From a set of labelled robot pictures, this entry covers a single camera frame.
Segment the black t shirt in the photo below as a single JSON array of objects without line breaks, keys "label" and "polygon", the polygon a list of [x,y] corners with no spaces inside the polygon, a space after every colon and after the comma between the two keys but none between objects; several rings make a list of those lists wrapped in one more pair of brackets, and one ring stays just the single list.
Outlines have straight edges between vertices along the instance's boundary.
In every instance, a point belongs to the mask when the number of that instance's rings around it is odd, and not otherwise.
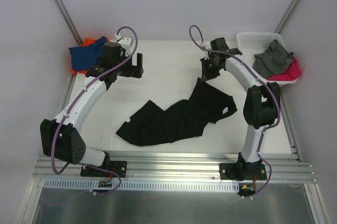
[{"label": "black t shirt", "polygon": [[149,100],[116,134],[139,147],[170,144],[200,137],[207,124],[215,124],[236,111],[232,96],[198,79],[189,99],[179,100],[166,110]]}]

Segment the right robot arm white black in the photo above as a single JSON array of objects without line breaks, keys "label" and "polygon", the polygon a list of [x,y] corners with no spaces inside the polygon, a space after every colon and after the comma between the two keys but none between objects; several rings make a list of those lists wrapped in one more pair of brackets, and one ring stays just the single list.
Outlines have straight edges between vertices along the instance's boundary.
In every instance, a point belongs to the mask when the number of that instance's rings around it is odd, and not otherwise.
[{"label": "right robot arm white black", "polygon": [[231,73],[246,92],[243,116],[247,123],[246,138],[236,163],[225,166],[225,177],[243,181],[264,174],[265,166],[261,157],[267,131],[280,122],[280,86],[269,83],[240,58],[237,48],[230,49],[225,38],[216,38],[210,47],[202,46],[205,56],[201,59],[202,80],[216,78],[220,70]]}]

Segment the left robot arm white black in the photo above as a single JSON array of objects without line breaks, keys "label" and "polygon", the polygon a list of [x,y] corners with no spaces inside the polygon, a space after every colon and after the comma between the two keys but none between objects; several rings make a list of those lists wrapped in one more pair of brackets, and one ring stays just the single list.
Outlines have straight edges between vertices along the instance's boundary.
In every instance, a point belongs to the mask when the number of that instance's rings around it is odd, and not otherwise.
[{"label": "left robot arm white black", "polygon": [[137,43],[131,38],[118,38],[103,45],[102,54],[86,72],[84,81],[67,106],[54,119],[45,119],[40,125],[43,154],[69,164],[91,165],[99,175],[109,173],[108,154],[88,147],[80,136],[82,125],[96,102],[119,76],[141,78],[143,55],[136,55]]}]

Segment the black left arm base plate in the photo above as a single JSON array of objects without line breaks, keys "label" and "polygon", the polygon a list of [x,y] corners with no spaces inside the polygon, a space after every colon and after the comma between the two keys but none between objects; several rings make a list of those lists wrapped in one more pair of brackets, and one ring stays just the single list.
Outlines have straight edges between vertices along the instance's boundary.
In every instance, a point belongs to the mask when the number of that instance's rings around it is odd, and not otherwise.
[{"label": "black left arm base plate", "polygon": [[105,178],[110,175],[115,177],[115,174],[117,174],[119,177],[125,178],[127,172],[127,164],[127,161],[110,160],[106,164],[99,167],[86,165],[81,168],[80,176]]}]

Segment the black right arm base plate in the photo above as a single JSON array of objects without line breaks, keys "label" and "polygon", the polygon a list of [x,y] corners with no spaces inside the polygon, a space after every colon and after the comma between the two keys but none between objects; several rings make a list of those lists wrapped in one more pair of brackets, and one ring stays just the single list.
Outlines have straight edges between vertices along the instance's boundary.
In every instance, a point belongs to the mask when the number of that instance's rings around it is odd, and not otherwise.
[{"label": "black right arm base plate", "polygon": [[253,163],[220,163],[219,173],[222,180],[267,180],[265,166],[262,164],[261,161]]}]

